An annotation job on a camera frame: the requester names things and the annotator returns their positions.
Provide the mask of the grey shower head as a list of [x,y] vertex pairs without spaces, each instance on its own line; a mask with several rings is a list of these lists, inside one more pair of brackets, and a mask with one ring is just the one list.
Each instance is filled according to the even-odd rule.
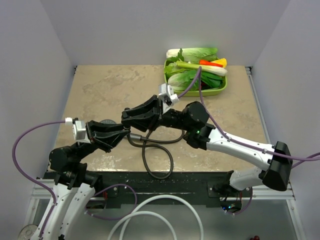
[[116,122],[111,119],[104,119],[100,123],[102,123],[102,124],[116,124]]

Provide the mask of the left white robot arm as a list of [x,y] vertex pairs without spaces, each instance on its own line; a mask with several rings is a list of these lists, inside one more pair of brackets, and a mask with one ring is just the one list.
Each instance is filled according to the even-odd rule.
[[77,218],[84,213],[85,205],[93,196],[104,190],[103,177],[87,170],[82,159],[100,149],[111,152],[130,130],[122,124],[84,122],[67,117],[75,143],[55,148],[49,154],[50,169],[56,172],[51,198],[33,240],[68,240]]

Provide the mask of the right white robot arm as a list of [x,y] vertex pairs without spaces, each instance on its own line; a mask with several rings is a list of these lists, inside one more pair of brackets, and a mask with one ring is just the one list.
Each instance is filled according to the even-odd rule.
[[239,191],[260,185],[280,192],[287,190],[293,161],[286,143],[264,144],[227,135],[208,120],[209,114],[199,101],[179,111],[166,106],[156,95],[121,114],[121,122],[127,128],[142,132],[154,131],[159,126],[184,130],[183,138],[192,148],[224,153],[254,166],[228,172],[224,182],[215,187],[216,192],[233,197]]

